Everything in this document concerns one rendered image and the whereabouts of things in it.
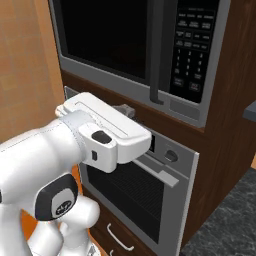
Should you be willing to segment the silver built-in oven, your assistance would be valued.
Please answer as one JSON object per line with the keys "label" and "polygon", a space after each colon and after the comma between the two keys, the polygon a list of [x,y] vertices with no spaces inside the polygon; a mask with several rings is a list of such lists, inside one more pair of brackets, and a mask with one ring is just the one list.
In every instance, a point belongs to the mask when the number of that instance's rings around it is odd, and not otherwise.
{"label": "silver built-in oven", "polygon": [[87,191],[157,256],[179,256],[198,160],[154,131],[149,151],[114,172],[79,169]]}

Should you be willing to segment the black glass microwave door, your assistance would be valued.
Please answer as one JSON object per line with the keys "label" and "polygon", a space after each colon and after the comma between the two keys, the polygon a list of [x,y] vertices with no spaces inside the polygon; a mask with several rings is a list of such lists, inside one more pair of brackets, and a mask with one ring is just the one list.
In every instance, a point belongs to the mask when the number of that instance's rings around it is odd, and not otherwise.
{"label": "black glass microwave door", "polygon": [[150,106],[149,0],[49,0],[61,69]]}

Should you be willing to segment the brown wooden drawer front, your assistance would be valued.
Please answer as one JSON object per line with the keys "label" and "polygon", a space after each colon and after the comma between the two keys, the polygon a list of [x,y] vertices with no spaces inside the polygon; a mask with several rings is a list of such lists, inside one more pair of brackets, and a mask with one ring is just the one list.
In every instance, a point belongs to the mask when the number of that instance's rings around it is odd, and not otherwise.
{"label": "brown wooden drawer front", "polygon": [[[109,211],[99,199],[86,191],[85,195],[95,200],[100,206],[100,217],[97,223],[90,229],[90,234],[105,250],[108,255],[113,251],[113,256],[157,256],[149,249],[133,232],[131,232],[111,211]],[[107,224],[111,223],[112,232],[128,247],[134,246],[129,252],[124,250],[107,232]]]}

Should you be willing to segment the round silver oven knob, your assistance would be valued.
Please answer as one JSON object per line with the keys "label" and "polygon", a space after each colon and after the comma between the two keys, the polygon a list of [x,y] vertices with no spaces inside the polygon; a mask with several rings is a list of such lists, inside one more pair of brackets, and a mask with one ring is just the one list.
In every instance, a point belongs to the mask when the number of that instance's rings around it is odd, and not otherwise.
{"label": "round silver oven knob", "polygon": [[178,155],[173,150],[167,150],[165,158],[170,162],[176,162],[178,160]]}

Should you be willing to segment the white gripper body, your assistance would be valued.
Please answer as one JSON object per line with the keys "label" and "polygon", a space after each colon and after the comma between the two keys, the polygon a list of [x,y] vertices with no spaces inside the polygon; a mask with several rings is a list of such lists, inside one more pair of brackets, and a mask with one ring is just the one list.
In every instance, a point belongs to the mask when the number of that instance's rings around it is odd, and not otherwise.
{"label": "white gripper body", "polygon": [[148,151],[151,133],[91,93],[77,94],[56,107],[55,114],[71,122],[85,144],[87,165],[117,165]]}

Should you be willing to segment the dark brown wooden cabinet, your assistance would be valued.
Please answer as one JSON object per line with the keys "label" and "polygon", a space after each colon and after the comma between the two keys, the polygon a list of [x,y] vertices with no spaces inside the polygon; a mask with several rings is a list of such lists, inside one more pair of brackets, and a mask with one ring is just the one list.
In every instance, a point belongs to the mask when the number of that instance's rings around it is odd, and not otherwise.
{"label": "dark brown wooden cabinet", "polygon": [[256,100],[256,0],[231,0],[207,122],[197,128],[93,82],[61,71],[63,83],[113,105],[126,103],[136,120],[200,153],[182,242],[187,243],[250,167],[256,123],[243,118]]}

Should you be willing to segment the silver oven door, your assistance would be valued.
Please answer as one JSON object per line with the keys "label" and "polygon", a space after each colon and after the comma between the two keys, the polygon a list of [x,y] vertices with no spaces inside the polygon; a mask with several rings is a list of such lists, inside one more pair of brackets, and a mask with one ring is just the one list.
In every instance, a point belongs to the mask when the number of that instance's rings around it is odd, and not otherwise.
{"label": "silver oven door", "polygon": [[104,173],[79,166],[82,185],[157,256],[182,256],[181,184],[169,187],[134,162]]}

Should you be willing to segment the silver black microwave oven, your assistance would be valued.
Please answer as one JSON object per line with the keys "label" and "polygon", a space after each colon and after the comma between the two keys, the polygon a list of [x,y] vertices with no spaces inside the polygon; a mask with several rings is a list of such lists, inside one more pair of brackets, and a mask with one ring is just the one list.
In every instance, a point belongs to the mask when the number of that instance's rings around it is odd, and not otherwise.
{"label": "silver black microwave oven", "polygon": [[[230,0],[169,0],[159,93],[169,116],[196,127],[207,120]],[[199,83],[200,92],[189,89]]]}

